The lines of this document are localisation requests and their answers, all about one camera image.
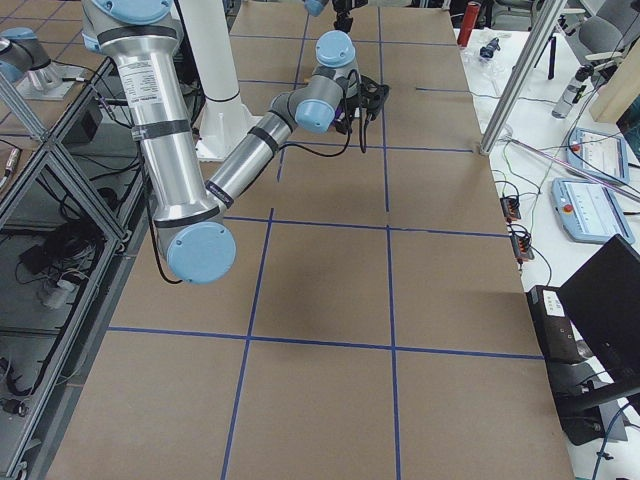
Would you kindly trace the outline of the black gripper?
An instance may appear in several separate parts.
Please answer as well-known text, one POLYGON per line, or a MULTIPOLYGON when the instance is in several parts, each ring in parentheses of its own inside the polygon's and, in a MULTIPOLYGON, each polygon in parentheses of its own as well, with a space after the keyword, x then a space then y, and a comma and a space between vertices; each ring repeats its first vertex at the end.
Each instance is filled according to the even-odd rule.
POLYGON ((338 126, 333 124, 334 129, 340 134, 348 134, 353 132, 353 122, 358 119, 357 131, 362 132, 363 123, 361 118, 362 96, 360 94, 353 95, 349 98, 343 98, 338 107, 342 107, 345 112, 344 122, 338 126))
POLYGON ((336 14, 336 20, 333 23, 334 27, 351 28, 353 24, 351 11, 364 5, 365 0, 333 0, 333 9, 336 14))

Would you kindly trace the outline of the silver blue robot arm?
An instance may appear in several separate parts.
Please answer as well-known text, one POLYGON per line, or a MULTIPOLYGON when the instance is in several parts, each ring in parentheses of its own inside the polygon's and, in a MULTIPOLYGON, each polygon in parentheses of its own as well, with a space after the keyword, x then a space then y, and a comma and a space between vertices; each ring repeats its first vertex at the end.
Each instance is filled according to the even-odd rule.
POLYGON ((353 24, 353 18, 351 17, 351 11, 357 8, 366 6, 368 0, 304 0, 304 7, 307 12, 317 17, 319 16, 328 4, 331 4, 336 14, 336 20, 334 21, 334 28, 341 30, 345 33, 349 33, 353 24))
POLYGON ((218 1, 86 1, 86 46, 110 57, 133 117, 157 199, 159 250, 180 280, 206 284, 232 267, 236 244, 224 213, 297 128, 325 132, 358 90, 356 50, 343 31, 323 34, 308 84, 254 117, 242 104, 228 25, 218 1), (173 57, 189 39, 206 96, 203 126, 224 160, 204 179, 173 57))

